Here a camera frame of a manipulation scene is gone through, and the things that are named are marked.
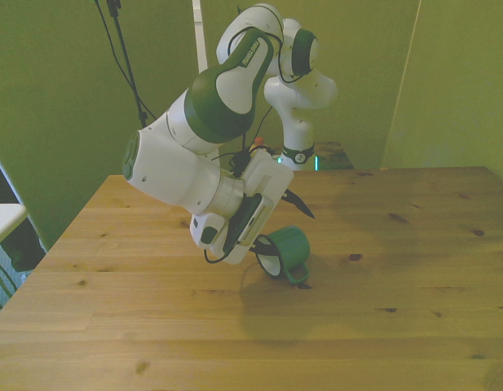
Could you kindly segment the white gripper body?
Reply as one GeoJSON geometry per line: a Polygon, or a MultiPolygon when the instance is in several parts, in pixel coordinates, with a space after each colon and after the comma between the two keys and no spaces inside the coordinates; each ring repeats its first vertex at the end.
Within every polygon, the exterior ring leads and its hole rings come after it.
{"type": "Polygon", "coordinates": [[[223,243],[223,260],[240,263],[293,179],[293,170],[267,152],[254,155],[242,180],[244,198],[230,218],[223,243]]]}

